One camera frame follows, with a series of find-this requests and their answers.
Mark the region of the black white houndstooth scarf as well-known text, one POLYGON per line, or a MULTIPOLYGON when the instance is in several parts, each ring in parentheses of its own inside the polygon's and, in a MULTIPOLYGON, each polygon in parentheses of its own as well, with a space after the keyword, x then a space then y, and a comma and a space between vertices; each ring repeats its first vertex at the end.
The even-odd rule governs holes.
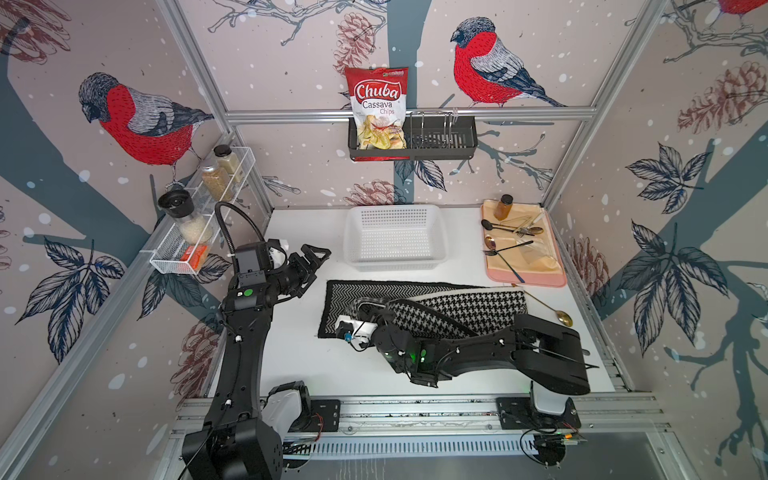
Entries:
POLYGON ((500 331, 528 312, 525 292, 445 282, 329 280, 318 327, 320 338, 336 336, 336 321, 353 318, 365 301, 394 313, 393 323, 416 337, 462 339, 500 331))

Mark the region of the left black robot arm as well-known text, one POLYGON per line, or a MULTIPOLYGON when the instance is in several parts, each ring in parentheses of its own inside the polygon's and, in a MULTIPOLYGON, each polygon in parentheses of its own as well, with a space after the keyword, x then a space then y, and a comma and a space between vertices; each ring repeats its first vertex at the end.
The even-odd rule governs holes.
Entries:
POLYGON ((260 403, 262 363, 276 305, 303 296, 329 259, 330 250, 305 244, 284 253, 275 239, 234 250, 234 277, 217 318, 226 346, 202 428, 185 436, 182 478, 277 479, 283 472, 283 439, 309 413, 302 383, 279 388, 260 403), (272 254, 283 253, 281 264, 272 254))

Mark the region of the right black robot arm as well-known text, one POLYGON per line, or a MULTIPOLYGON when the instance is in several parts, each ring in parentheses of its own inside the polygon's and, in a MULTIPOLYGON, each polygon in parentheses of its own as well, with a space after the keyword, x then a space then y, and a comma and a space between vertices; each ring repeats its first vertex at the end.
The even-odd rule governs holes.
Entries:
POLYGON ((336 337, 363 352, 376 349, 397 374, 436 388, 462 374, 517 370, 539 386, 565 397, 591 392, 578 332, 527 313, 480 334, 435 308, 410 299, 361 301, 335 322, 336 337))

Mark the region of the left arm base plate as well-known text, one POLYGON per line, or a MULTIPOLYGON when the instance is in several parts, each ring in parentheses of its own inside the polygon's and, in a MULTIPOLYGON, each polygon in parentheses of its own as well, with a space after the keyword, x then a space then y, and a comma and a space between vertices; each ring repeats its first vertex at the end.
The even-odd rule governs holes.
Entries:
POLYGON ((325 433, 339 430, 341 401, 338 399, 313 399, 309 406, 302 404, 298 418, 289 432, 325 433))

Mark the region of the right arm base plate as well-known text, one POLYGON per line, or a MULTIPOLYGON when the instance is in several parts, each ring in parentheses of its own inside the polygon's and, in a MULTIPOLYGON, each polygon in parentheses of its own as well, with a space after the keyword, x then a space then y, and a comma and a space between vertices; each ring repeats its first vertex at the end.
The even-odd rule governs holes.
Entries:
POLYGON ((581 428, 581 420, 571 398, 566 400, 565 411, 561 415, 538 412, 529 397, 498 397, 495 404, 503 430, 552 431, 581 428))

